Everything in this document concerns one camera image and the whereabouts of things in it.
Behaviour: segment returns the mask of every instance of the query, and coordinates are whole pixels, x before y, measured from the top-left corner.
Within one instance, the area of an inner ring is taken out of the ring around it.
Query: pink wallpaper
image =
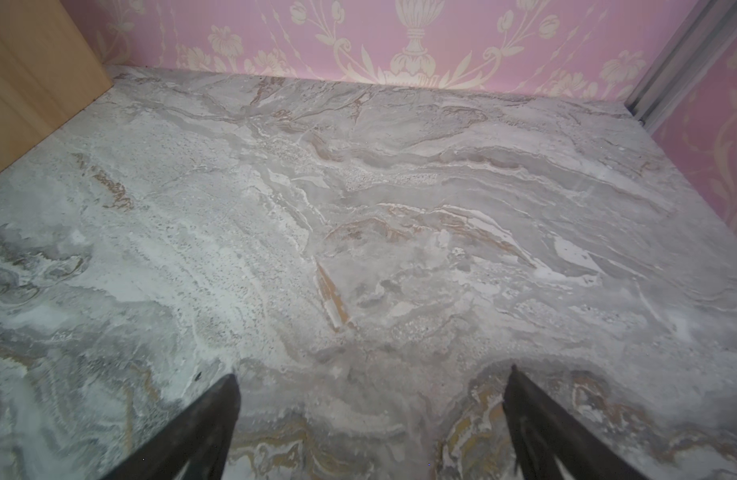
[[[737,235],[737,38],[654,140]]]
[[[63,0],[105,63],[620,101],[695,0]]]

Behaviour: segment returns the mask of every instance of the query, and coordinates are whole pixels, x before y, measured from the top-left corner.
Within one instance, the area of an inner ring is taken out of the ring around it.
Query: gray marble pattern
[[[621,105],[111,68],[0,174],[0,479],[97,478],[222,374],[225,478],[509,478],[509,365],[737,478],[737,240]]]

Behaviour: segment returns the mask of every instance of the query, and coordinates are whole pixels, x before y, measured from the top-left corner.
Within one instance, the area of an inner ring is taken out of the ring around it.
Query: wooden panel
[[[0,172],[110,86],[59,0],[0,0]]]

